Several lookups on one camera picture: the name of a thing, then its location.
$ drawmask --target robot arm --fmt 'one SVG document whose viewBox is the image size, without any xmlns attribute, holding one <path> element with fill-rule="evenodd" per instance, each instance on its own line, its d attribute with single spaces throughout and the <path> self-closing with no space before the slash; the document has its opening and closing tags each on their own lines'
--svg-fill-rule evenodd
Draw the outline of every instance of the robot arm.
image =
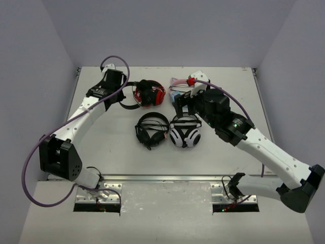
<svg viewBox="0 0 325 244">
<path fill-rule="evenodd" d="M 202 72 L 189 76 L 188 83 L 206 77 Z M 230 100 L 218 89 L 196 89 L 175 97 L 174 107 L 178 117 L 183 107 L 188 113 L 197 113 L 224 142 L 249 153 L 271 169 L 278 177 L 260 178 L 237 173 L 228 183 L 230 194 L 235 199 L 244 195 L 260 195 L 282 201 L 296 212 L 305 212 L 325 173 L 319 165 L 309 165 L 293 158 L 268 140 L 244 116 L 234 113 Z"/>
<path fill-rule="evenodd" d="M 91 108 L 92 105 L 113 94 L 126 80 L 126 76 L 121 71 L 115 70 L 113 64 L 106 65 L 102 74 L 103 79 L 88 90 L 83 102 L 71 118 L 84 111 L 87 113 L 47 137 L 39 149 L 41 170 L 92 189 L 96 188 L 100 178 L 97 174 L 82 167 L 76 148 L 92 124 L 112 104 L 124 99 L 123 92 L 119 92 L 118 95 L 93 108 Z"/>
</svg>

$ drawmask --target white headphones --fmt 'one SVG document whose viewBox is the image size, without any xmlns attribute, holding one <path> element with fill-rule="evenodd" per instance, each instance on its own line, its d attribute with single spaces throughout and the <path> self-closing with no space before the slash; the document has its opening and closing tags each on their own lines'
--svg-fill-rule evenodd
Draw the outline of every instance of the white headphones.
<svg viewBox="0 0 325 244">
<path fill-rule="evenodd" d="M 184 117 L 193 118 L 191 120 L 184 120 L 175 116 L 170 122 L 171 132 L 170 138 L 172 142 L 178 147 L 193 147 L 197 145 L 201 138 L 200 127 L 202 127 L 202 121 L 196 115 L 186 115 Z"/>
</svg>

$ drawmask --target gray wall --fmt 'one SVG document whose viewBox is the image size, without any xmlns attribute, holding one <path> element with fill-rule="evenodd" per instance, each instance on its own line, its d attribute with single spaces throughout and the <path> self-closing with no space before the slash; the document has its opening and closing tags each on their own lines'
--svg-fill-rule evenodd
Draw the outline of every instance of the gray wall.
<svg viewBox="0 0 325 244">
<path fill-rule="evenodd" d="M 325 2 L 298 0 L 257 74 L 277 144 L 325 167 Z M 315 244 L 325 241 L 325 184 L 306 214 Z"/>
<path fill-rule="evenodd" d="M 0 242 L 11 244 L 30 205 L 23 162 L 43 133 L 63 122 L 75 67 L 41 1 L 1 1 L 0 13 Z M 42 176 L 36 153 L 27 171 L 31 192 Z"/>
<path fill-rule="evenodd" d="M 72 61 L 257 67 L 295 0 L 43 0 Z"/>
</svg>

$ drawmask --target red headphones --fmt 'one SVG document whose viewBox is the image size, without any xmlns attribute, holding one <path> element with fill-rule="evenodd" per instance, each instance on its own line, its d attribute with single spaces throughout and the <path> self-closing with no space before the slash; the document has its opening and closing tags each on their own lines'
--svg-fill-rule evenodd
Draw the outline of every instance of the red headphones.
<svg viewBox="0 0 325 244">
<path fill-rule="evenodd" d="M 165 88 L 154 80 L 141 80 L 140 82 L 128 82 L 126 86 L 135 86 L 136 90 L 133 92 L 134 99 L 137 101 L 135 105 L 120 105 L 129 110 L 143 107 L 160 105 L 165 97 Z"/>
</svg>

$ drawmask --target table top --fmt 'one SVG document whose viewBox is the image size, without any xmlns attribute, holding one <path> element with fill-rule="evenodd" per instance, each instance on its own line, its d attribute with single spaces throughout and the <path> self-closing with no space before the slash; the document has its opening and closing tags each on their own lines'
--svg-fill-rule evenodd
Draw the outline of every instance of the table top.
<svg viewBox="0 0 325 244">
<path fill-rule="evenodd" d="M 34 197 L 62 199 L 72 183 L 40 181 Z M 212 214 L 209 184 L 123 184 L 121 216 L 73 212 L 76 189 L 57 207 L 31 204 L 20 244 L 313 244 L 304 214 L 258 197 L 260 212 Z"/>
<path fill-rule="evenodd" d="M 126 72 L 125 67 L 117 67 Z M 130 81 L 152 79 L 168 88 L 172 77 L 186 78 L 202 70 L 212 83 L 222 87 L 242 103 L 255 125 L 270 138 L 261 101 L 251 68 L 216 67 L 130 67 Z M 102 79 L 99 67 L 83 67 L 71 105 L 70 115 L 80 106 L 86 92 Z M 123 90 L 124 104 L 135 101 L 132 88 Z M 241 113 L 231 101 L 232 111 Z M 149 151 L 136 138 L 134 126 L 139 118 L 151 111 L 165 115 L 169 120 L 175 116 L 169 95 L 160 106 L 125 110 L 119 104 L 112 105 L 84 136 L 77 148 L 84 166 L 95 166 L 103 174 L 182 174 L 223 175 L 245 172 L 260 174 L 261 163 L 247 153 L 223 142 L 205 122 L 202 137 L 194 148 L 177 148 L 171 140 Z"/>
</svg>

